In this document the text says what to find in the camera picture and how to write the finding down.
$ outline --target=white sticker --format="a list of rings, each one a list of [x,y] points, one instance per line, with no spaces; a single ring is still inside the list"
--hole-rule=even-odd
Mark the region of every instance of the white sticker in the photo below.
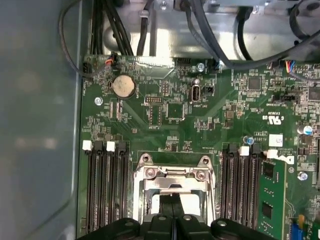
[[[282,134],[269,134],[269,147],[282,147],[284,136]]]

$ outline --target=blue connector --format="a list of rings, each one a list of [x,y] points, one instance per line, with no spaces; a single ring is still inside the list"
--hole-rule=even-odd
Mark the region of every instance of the blue connector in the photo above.
[[[290,226],[290,240],[303,240],[304,231],[299,228],[298,224],[292,223]]]

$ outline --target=white label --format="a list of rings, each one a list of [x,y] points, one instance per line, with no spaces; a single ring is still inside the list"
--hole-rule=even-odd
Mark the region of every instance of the white label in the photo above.
[[[262,116],[262,120],[268,120],[270,125],[281,125],[284,120],[283,116],[274,116],[274,115],[264,115]]]
[[[270,134],[269,135],[269,147],[279,147],[283,146],[284,136],[282,134]]]

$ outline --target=metal socket bracket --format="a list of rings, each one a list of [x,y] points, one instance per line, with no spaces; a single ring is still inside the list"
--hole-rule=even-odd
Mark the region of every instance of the metal socket bracket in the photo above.
[[[209,156],[204,155],[195,167],[154,165],[148,153],[140,156],[133,181],[133,219],[142,223],[146,212],[146,203],[151,203],[154,192],[159,195],[202,194],[205,213],[202,218],[210,226],[216,219],[215,211],[216,176]]]

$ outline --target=motherboard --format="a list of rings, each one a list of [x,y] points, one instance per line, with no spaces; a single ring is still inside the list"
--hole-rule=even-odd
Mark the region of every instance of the motherboard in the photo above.
[[[83,69],[109,59],[87,55]],[[83,79],[78,237],[120,218],[141,222],[177,191],[209,225],[227,218],[278,240],[318,239],[320,65],[292,72],[310,80],[282,61],[236,71],[211,59],[117,56]]]

